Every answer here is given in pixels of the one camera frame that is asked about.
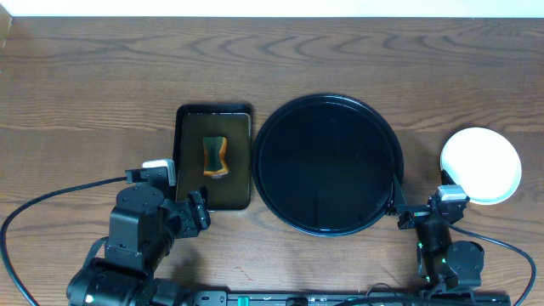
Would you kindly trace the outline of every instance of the rectangular tray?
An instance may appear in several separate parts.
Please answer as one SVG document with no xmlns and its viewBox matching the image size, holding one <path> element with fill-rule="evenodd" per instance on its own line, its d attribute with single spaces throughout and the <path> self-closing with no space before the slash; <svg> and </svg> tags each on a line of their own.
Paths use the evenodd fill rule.
<svg viewBox="0 0 544 306">
<path fill-rule="evenodd" d="M 182 105 L 176 115 L 173 160 L 178 176 L 176 199 L 207 187 L 208 210 L 242 210 L 251 195 L 252 109 L 244 104 Z M 202 138 L 224 136 L 229 173 L 215 179 L 203 175 Z"/>
</svg>

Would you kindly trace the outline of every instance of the green connector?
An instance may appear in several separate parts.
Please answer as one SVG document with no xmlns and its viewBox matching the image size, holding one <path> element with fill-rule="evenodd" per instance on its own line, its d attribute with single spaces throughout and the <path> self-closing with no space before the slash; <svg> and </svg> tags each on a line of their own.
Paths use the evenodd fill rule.
<svg viewBox="0 0 544 306">
<path fill-rule="evenodd" d="M 249 297 L 238 297 L 238 306 L 249 306 Z"/>
</svg>

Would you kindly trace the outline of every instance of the round black plate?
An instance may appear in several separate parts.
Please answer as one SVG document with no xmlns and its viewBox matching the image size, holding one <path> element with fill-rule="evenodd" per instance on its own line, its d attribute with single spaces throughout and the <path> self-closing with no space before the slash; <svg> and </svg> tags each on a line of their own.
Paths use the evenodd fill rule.
<svg viewBox="0 0 544 306">
<path fill-rule="evenodd" d="M 391 127 L 349 97 L 296 99 L 263 125 L 252 174 L 274 214 L 314 235 L 347 235 L 374 224 L 401 182 L 403 159 Z"/>
</svg>

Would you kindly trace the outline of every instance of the black tray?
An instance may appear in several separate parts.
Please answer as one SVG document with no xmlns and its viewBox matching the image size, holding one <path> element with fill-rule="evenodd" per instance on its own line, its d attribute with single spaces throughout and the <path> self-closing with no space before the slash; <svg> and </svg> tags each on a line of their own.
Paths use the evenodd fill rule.
<svg viewBox="0 0 544 306">
<path fill-rule="evenodd" d="M 313 235 L 347 235 L 374 224 L 403 169 L 386 121 L 370 106 L 334 94 L 283 105 L 253 146 L 252 176 L 264 203 Z"/>
<path fill-rule="evenodd" d="M 252 110 L 249 105 L 182 105 L 176 115 L 173 160 L 178 177 L 176 197 L 191 190 L 208 189 L 209 210 L 241 210 L 251 192 Z M 229 173 L 215 179 L 204 176 L 202 137 L 227 138 L 225 160 Z"/>
</svg>

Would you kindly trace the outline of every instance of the wooden table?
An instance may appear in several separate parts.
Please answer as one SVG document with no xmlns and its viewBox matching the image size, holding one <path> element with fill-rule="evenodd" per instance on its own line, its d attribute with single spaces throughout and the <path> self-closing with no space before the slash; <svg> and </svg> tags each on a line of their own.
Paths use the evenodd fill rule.
<svg viewBox="0 0 544 306">
<path fill-rule="evenodd" d="M 523 164 L 518 191 L 500 205 L 471 204 L 459 225 L 544 266 L 544 20 L 18 18 L 0 68 L 2 218 L 49 191 L 171 156 L 183 104 L 250 103 L 257 134 L 287 101 L 333 92 L 364 100 L 391 124 L 410 203 L 439 185 L 439 153 L 453 132 L 506 136 Z M 67 303 L 66 285 L 107 234 L 123 187 L 59 196 L 12 223 L 11 259 L 40 303 Z M 517 299 L 529 265 L 480 243 L 481 289 Z M 177 241 L 156 276 L 244 291 L 408 287 L 421 283 L 415 245 L 394 218 L 340 238 L 302 234 L 253 190 L 247 210 L 215 212 L 210 230 Z M 0 303 L 26 304 L 4 269 L 0 277 Z M 542 278 L 526 305 L 541 303 Z"/>
</svg>

